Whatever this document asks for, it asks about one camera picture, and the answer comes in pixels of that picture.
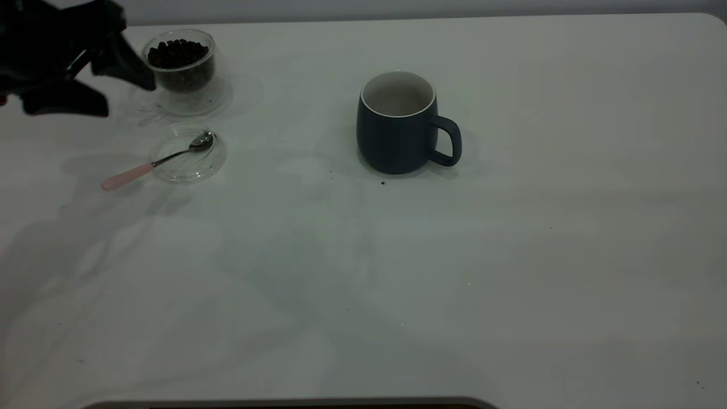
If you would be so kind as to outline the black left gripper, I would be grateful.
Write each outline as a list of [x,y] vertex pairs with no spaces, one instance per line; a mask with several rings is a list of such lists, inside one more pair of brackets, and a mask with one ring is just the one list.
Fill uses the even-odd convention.
[[62,9],[46,1],[3,1],[1,17],[2,95],[21,95],[28,115],[107,118],[106,96],[72,80],[87,64],[96,76],[156,89],[154,73],[122,36],[127,18],[116,2]]

